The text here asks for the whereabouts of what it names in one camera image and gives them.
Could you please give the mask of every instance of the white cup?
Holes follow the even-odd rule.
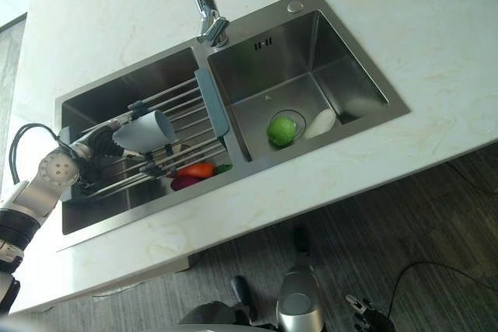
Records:
[[[122,125],[112,138],[124,149],[147,153],[174,142],[175,134],[163,112],[154,110]]]

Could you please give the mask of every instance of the countertop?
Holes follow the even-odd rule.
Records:
[[[228,19],[275,1],[217,0]],[[98,292],[498,138],[498,0],[326,1],[410,114],[60,252],[57,206],[16,272],[22,288],[12,311]],[[32,0],[10,131],[53,124],[55,97],[197,29],[193,0]],[[19,150],[24,178],[53,146],[31,136]]]

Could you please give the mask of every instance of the sink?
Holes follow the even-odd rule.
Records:
[[[284,111],[297,117],[304,130],[324,109],[337,113],[337,127],[388,107],[319,10],[220,51],[209,57],[209,64],[247,160],[279,151],[265,129]]]
[[[130,72],[119,72],[115,78],[106,77],[104,83],[96,82],[93,88],[86,87],[83,93],[63,100],[61,137],[67,142],[73,142],[81,136],[81,130],[126,113],[129,104],[158,96],[158,93],[180,85],[180,88],[149,101],[148,105],[159,107],[167,113],[177,138],[188,139],[199,132],[202,134],[195,137],[195,144],[213,138],[213,130],[206,126],[209,116],[203,105],[202,95],[193,80],[195,71],[199,68],[198,62],[192,49],[180,47],[178,50],[169,51],[166,57],[160,56],[157,61],[145,66],[132,67]],[[182,146],[190,145],[191,142],[192,140],[184,140]],[[227,152],[209,157],[209,161],[216,164],[231,163]],[[62,232],[65,235],[98,222],[106,222],[111,217],[122,218],[120,214],[123,212],[137,207],[147,208],[151,201],[174,194],[166,178],[153,178],[105,198],[86,198],[95,190],[125,180],[138,171],[134,168],[138,162],[131,159],[106,157],[98,162],[97,167],[101,171],[99,183],[87,188],[89,191],[76,184],[61,198]],[[106,223],[110,228],[115,226],[115,222]]]
[[[144,171],[141,161],[98,160],[99,178],[62,198],[63,247],[409,112],[324,0],[276,2],[234,20],[226,34],[221,48],[194,38],[57,99],[66,141],[126,114],[138,100],[162,110],[177,133],[173,156],[152,153],[160,174]],[[273,117],[290,116],[302,134],[325,109],[337,114],[330,131],[298,136],[283,149],[268,142]],[[165,175],[200,160],[233,168],[172,191]]]

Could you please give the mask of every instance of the drain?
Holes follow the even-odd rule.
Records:
[[[270,118],[270,121],[268,123],[280,117],[287,117],[290,120],[292,120],[296,125],[296,136],[294,137],[294,140],[299,139],[306,131],[306,120],[304,119],[304,116],[301,113],[299,113],[297,110],[294,109],[280,110],[277,113],[275,113],[272,118]]]

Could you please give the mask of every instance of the faucet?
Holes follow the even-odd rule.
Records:
[[[230,23],[219,15],[215,0],[195,0],[201,13],[201,26],[197,40],[200,43],[209,42],[211,47],[221,47],[228,41],[225,29]]]

